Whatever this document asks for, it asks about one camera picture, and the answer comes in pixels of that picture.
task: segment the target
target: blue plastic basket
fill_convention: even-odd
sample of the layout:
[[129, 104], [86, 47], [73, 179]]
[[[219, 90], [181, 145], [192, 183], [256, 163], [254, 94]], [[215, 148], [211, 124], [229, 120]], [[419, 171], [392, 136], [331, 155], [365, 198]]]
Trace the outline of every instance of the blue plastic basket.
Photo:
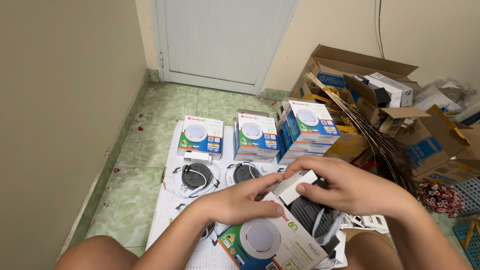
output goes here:
[[[455, 233], [455, 236], [460, 242], [467, 237], [469, 228], [470, 228], [470, 223], [463, 224], [453, 228], [453, 232]], [[480, 261], [479, 261], [480, 246], [478, 245], [478, 243], [480, 243], [480, 237], [479, 237], [479, 233], [477, 232], [477, 229], [475, 228], [473, 230], [472, 239], [470, 240], [470, 243], [468, 244], [468, 247], [465, 250], [465, 254], [467, 255], [468, 260], [470, 261], [474, 269], [480, 269]]]

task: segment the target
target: open cardboard box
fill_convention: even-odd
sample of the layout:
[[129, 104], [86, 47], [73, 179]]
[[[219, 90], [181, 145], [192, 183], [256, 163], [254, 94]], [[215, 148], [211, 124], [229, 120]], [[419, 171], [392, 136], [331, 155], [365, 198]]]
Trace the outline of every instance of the open cardboard box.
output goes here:
[[375, 92], [361, 81], [344, 75], [348, 85], [348, 90], [355, 91], [359, 94], [357, 100], [357, 108], [359, 112], [365, 116], [374, 127], [379, 128], [382, 132], [394, 137], [406, 118], [412, 117], [430, 117], [424, 111], [415, 107], [403, 108], [378, 108]]
[[378, 57], [355, 53], [342, 49], [335, 49], [318, 45], [302, 70], [297, 83], [290, 93], [292, 98], [303, 98], [309, 95], [309, 87], [312, 82], [305, 74], [312, 72], [327, 86], [335, 86], [339, 89], [347, 86], [343, 74], [369, 75], [375, 72], [398, 80], [407, 77], [418, 67], [385, 60]]
[[[311, 98], [310, 100], [319, 98], [320, 95], [322, 95], [321, 92], [321, 90], [320, 92], [315, 92], [315, 94], [309, 97]], [[340, 90], [340, 96], [343, 100], [346, 100], [347, 103], [349, 103], [349, 100], [353, 101], [353, 97], [346, 88]], [[289, 100], [305, 101], [305, 99], [283, 98], [282, 106], [286, 107]], [[337, 125], [337, 128], [340, 131], [341, 136], [325, 152], [324, 157], [339, 158], [346, 162], [351, 162], [369, 147], [367, 140], [363, 136], [359, 135], [356, 130], [349, 129], [348, 127], [342, 127], [340, 125]]]
[[395, 136], [410, 151], [414, 179], [453, 185], [480, 177], [480, 125], [453, 123], [437, 105], [427, 113], [432, 117], [415, 120]]

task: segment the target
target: white door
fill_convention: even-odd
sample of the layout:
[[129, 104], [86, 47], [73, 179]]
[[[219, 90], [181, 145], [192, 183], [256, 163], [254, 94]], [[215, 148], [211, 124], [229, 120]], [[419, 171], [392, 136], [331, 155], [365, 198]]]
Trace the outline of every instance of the white door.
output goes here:
[[298, 0], [155, 0], [160, 76], [257, 95]]

